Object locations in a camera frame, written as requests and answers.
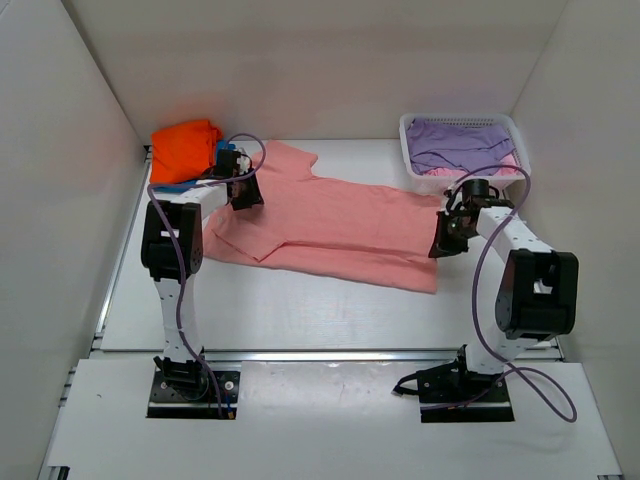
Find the salmon pink t-shirt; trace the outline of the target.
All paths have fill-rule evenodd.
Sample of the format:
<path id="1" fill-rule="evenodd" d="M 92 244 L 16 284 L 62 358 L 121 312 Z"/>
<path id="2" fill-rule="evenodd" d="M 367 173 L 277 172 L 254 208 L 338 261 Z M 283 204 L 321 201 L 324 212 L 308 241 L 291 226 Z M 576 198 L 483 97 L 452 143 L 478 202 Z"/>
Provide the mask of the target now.
<path id="1" fill-rule="evenodd" d="M 428 251 L 438 198 L 316 176 L 317 155 L 282 142 L 270 141 L 266 150 L 257 174 L 263 205 L 211 214 L 206 257 L 436 292 L 437 263 Z"/>

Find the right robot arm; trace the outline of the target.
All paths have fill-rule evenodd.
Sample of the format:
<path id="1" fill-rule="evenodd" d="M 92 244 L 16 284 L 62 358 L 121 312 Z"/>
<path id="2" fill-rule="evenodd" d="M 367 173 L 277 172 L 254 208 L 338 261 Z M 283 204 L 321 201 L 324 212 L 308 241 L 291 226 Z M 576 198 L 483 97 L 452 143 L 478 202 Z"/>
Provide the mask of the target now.
<path id="1" fill-rule="evenodd" d="M 468 251 L 480 237 L 485 246 L 472 278 L 472 321 L 477 340 L 462 348 L 464 366 L 448 376 L 449 391 L 471 400 L 484 388 L 484 377 L 500 375 L 524 350 L 575 325 L 579 261 L 570 252 L 541 240 L 485 179 L 469 179 L 450 188 L 437 212 L 429 257 L 452 257 Z M 504 262 L 497 290 L 494 320 L 480 326 L 478 293 L 481 269 L 493 251 Z"/>

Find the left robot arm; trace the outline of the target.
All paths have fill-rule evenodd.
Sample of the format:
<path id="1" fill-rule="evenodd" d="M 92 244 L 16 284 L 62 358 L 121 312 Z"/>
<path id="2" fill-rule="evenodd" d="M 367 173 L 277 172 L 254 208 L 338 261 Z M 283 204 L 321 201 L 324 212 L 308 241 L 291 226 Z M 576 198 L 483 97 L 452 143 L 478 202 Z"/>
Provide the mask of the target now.
<path id="1" fill-rule="evenodd" d="M 159 295 L 165 339 L 163 355 L 154 362 L 167 386 L 195 402 L 218 390 L 204 365 L 194 306 L 204 220 L 224 207 L 243 210 L 264 200 L 252 160 L 233 144 L 219 150 L 200 179 L 151 185 L 148 194 L 141 262 Z"/>

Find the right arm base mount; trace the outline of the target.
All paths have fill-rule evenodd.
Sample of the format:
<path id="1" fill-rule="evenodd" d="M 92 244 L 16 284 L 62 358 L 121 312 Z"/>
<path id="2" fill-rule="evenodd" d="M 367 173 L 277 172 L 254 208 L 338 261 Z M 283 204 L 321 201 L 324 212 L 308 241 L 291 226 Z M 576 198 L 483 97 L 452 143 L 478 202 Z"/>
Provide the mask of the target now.
<path id="1" fill-rule="evenodd" d="M 416 396 L 423 424 L 515 420 L 506 382 L 498 374 L 469 371 L 462 357 L 402 377 L 392 393 Z"/>

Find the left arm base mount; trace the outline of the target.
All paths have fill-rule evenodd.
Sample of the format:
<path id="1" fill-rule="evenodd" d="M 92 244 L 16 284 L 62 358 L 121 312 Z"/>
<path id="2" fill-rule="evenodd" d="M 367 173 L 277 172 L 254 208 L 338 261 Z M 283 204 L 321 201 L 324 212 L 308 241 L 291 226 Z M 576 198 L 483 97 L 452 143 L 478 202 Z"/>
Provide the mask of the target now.
<path id="1" fill-rule="evenodd" d="M 151 419 L 235 420 L 241 372 L 214 370 L 195 361 L 176 363 L 156 356 L 146 416 Z"/>

